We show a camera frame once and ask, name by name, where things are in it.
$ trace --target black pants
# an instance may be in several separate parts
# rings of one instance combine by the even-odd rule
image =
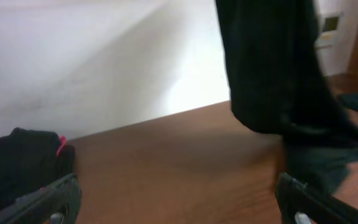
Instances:
[[[234,116],[253,131],[283,135],[290,172],[334,191],[346,164],[358,160],[358,127],[320,70],[313,0],[216,0],[216,6]],[[334,183],[323,180],[330,172]]]

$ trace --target wall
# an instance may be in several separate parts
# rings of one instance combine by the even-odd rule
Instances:
[[[327,74],[343,72],[358,0],[320,8],[352,15],[321,51]],[[0,0],[0,136],[77,138],[228,99],[213,0]]]

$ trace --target wall-mounted device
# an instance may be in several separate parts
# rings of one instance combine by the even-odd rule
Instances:
[[[335,44],[342,17],[342,12],[320,15],[320,36],[316,41],[316,48],[326,48]]]

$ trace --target white wall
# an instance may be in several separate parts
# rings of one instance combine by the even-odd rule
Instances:
[[[358,0],[319,1],[355,32]],[[353,40],[321,52],[328,74]],[[77,138],[226,101],[225,76],[213,0],[0,0],[0,136]]]

